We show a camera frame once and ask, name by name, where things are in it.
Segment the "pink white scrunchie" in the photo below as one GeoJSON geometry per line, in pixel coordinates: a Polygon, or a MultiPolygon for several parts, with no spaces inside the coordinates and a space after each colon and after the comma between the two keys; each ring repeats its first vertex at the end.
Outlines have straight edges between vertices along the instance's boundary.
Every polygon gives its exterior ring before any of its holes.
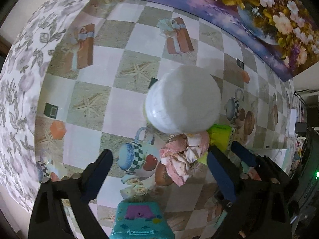
{"type": "Polygon", "coordinates": [[[180,187],[185,184],[192,165],[208,152],[209,142],[209,134],[206,131],[180,134],[172,136],[159,150],[161,164],[176,185],[180,187]]]}

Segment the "green tissue pack upright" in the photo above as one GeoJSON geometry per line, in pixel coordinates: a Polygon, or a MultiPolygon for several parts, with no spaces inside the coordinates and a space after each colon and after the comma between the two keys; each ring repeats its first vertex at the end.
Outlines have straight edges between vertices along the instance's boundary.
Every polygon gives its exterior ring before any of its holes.
{"type": "Polygon", "coordinates": [[[199,132],[200,157],[199,163],[207,165],[208,148],[216,146],[225,155],[228,155],[234,137],[235,129],[228,125],[214,124],[207,131],[199,132]]]}

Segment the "black power adapter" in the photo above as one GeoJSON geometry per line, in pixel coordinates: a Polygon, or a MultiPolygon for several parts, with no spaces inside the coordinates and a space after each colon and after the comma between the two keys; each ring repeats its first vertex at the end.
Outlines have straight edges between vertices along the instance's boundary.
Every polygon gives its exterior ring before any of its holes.
{"type": "Polygon", "coordinates": [[[308,125],[306,122],[297,122],[295,124],[295,133],[306,133],[308,125]]]}

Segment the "white power strip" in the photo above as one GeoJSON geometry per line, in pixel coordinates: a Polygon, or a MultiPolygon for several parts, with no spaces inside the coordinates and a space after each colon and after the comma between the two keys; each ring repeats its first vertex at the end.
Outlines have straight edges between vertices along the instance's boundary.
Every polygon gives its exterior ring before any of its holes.
{"type": "Polygon", "coordinates": [[[298,119],[297,109],[289,110],[288,136],[295,135],[295,127],[298,119]]]}

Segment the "teal plastic toy case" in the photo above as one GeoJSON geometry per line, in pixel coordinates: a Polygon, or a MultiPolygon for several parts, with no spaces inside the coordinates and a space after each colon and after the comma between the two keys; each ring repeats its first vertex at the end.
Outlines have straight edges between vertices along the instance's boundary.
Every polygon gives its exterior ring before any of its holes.
{"type": "Polygon", "coordinates": [[[120,202],[110,238],[174,239],[175,234],[156,202],[120,202]]]}

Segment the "white pill bottle green label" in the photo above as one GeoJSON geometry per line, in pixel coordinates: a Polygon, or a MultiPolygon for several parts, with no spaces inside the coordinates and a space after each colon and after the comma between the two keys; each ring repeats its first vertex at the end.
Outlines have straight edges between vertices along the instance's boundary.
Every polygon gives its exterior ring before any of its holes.
{"type": "Polygon", "coordinates": [[[203,68],[182,65],[163,75],[147,93],[146,118],[166,134],[199,133],[219,119],[221,91],[203,68]]]}

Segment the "patterned tablecloth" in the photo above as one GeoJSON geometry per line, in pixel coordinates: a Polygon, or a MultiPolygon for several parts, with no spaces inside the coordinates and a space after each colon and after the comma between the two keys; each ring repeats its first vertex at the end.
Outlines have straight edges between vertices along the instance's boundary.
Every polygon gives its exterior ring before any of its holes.
{"type": "Polygon", "coordinates": [[[148,122],[152,78],[182,65],[208,71],[221,91],[217,124],[251,149],[287,149],[294,84],[239,39],[198,16],[145,0],[48,0],[27,21],[1,71],[1,183],[27,212],[37,169],[83,170],[103,149],[160,148],[148,122]]]}

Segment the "flower painting canvas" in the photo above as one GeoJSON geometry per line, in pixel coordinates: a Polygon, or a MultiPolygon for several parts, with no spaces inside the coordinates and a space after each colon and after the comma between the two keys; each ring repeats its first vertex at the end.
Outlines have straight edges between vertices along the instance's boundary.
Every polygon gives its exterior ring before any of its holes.
{"type": "Polygon", "coordinates": [[[318,22],[302,0],[145,0],[198,16],[239,39],[280,79],[318,62],[318,22]]]}

